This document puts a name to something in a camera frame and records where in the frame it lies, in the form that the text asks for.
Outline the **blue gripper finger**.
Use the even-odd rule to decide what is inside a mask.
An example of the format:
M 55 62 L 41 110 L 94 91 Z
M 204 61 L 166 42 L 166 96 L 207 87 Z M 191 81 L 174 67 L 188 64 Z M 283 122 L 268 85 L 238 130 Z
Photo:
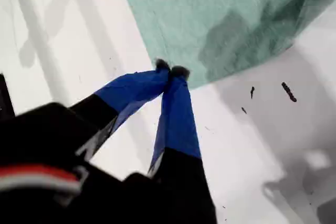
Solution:
M 98 129 L 76 151 L 92 158 L 103 143 L 144 104 L 163 93 L 170 79 L 167 62 L 158 59 L 155 70 L 117 77 L 95 93 L 71 106 L 81 119 Z
M 175 66 L 163 92 L 150 176 L 182 191 L 208 191 L 187 80 Z

